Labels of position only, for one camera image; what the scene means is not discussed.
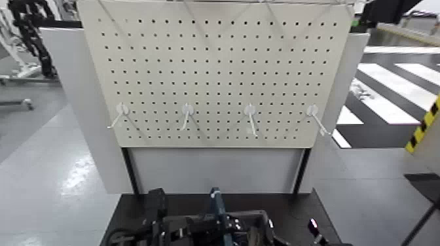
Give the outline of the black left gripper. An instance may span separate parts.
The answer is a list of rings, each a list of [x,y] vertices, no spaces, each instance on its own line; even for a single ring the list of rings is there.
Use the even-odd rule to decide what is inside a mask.
[[[161,224],[168,216],[168,197],[163,188],[154,188],[146,194],[147,215],[143,224],[149,228]]]

